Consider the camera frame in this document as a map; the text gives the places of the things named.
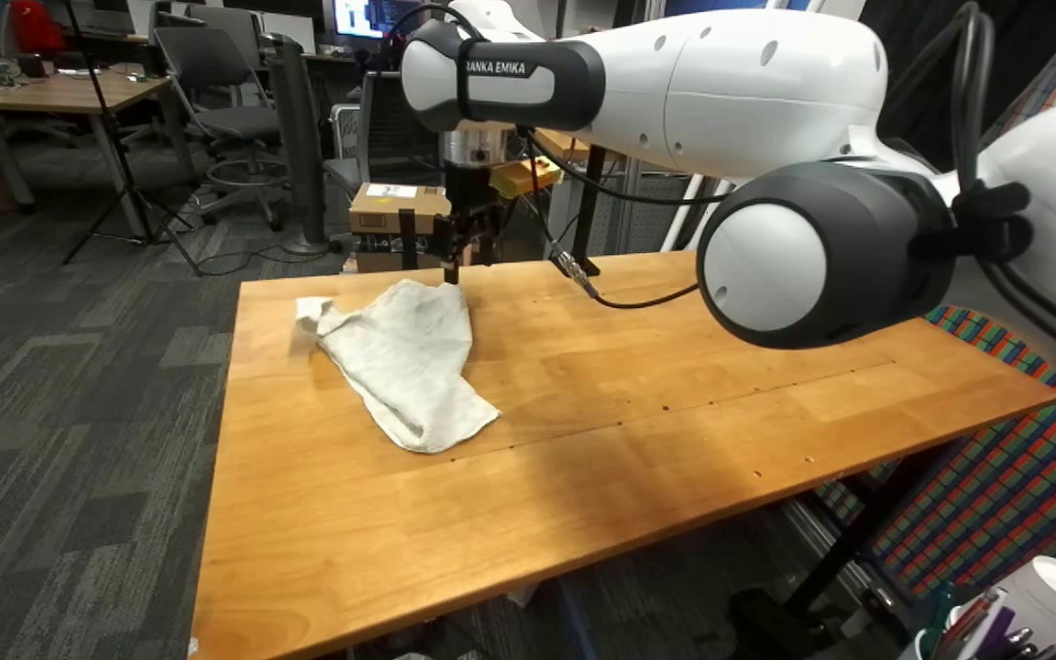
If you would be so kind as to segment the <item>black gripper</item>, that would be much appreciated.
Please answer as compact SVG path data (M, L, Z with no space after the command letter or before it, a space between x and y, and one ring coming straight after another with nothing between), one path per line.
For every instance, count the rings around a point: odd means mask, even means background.
M441 141L441 168L448 186L443 282L459 285L461 249L476 238L476 265L498 265L501 198L490 171L508 161L508 131L498 126L459 126Z

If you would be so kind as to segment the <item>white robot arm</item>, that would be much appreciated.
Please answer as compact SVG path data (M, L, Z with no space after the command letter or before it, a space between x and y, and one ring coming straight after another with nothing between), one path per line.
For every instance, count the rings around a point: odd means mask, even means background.
M954 31L948 165L879 141L879 36L813 12L700 12L543 42L501 0L443 0L400 56L411 110L560 130L730 183L695 285L730 333L816 347L936 307L964 256L1056 320L1056 106L983 131L988 18Z

